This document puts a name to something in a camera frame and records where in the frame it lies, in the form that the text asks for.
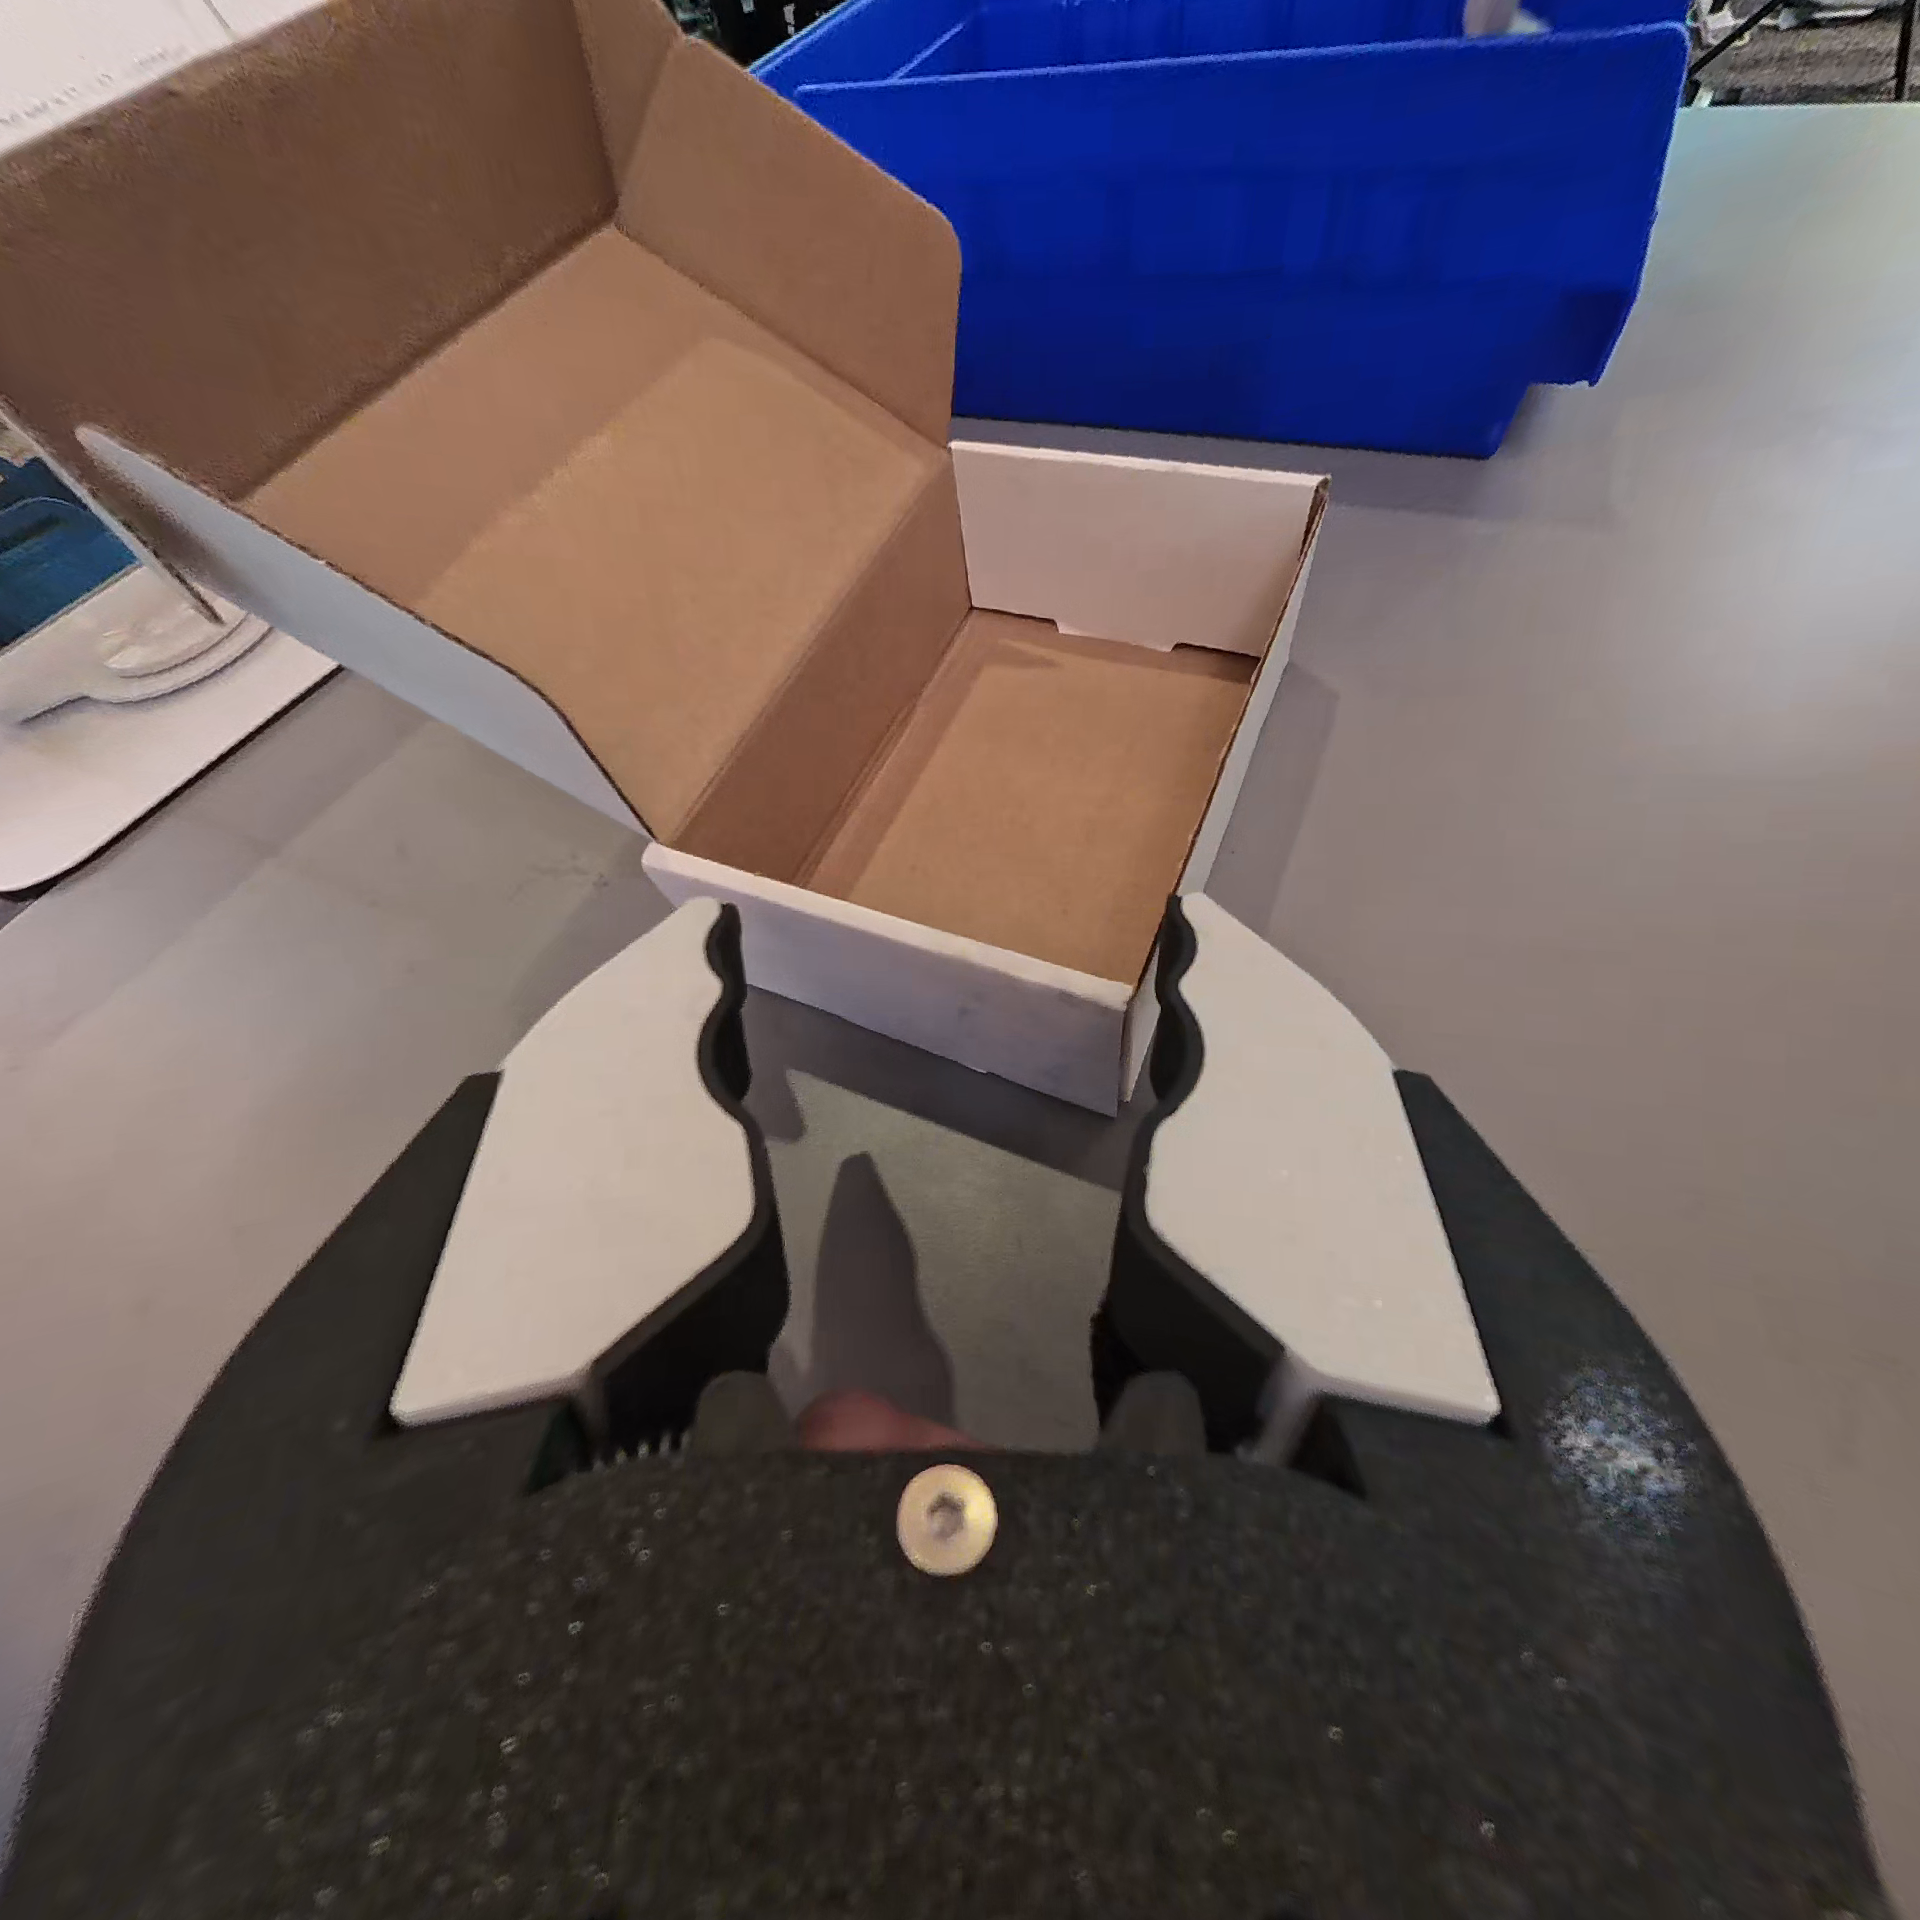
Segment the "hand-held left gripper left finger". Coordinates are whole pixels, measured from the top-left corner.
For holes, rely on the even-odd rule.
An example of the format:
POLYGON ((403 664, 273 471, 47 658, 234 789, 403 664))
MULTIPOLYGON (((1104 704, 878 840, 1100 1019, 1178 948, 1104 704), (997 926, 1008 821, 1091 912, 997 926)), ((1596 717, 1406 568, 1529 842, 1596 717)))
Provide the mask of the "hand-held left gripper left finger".
POLYGON ((739 915, 696 899, 511 1047, 396 1376, 399 1429, 564 1405, 598 1455, 787 1447, 746 998, 739 915))

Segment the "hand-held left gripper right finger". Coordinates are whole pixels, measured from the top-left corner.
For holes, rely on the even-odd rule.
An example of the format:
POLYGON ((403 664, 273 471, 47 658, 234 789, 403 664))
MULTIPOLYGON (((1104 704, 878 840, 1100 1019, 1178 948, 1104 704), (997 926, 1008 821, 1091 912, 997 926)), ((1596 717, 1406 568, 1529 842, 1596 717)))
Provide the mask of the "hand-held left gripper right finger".
POLYGON ((1150 1104, 1091 1320, 1100 1438, 1289 1464, 1327 1405, 1496 1429, 1400 1079, 1202 894, 1166 900, 1150 1104))

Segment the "blue plastic bin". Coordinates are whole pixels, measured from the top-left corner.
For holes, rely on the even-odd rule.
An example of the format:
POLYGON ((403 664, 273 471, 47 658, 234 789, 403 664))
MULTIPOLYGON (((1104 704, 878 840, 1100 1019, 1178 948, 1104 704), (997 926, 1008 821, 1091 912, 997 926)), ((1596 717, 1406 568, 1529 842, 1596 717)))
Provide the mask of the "blue plastic bin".
POLYGON ((1486 460, 1640 295, 1686 4, 841 4, 752 75, 954 228, 951 415, 1486 460))

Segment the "white stand base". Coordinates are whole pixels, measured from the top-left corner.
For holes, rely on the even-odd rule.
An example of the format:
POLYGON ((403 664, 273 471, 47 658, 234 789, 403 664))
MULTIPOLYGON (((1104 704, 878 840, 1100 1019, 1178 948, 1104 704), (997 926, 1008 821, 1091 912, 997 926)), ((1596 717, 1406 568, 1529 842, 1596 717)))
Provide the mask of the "white stand base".
POLYGON ((107 853, 334 674, 266 631, 193 684, 3 722, 2 899, 32 900, 107 853))

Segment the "printed instruction sheet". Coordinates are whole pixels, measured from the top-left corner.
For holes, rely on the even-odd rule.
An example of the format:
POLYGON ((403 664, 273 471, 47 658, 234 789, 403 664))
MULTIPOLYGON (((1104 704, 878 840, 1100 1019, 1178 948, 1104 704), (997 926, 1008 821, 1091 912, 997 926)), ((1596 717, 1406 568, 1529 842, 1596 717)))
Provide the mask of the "printed instruction sheet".
POLYGON ((315 3, 3 3, 2 151, 314 8, 315 3))

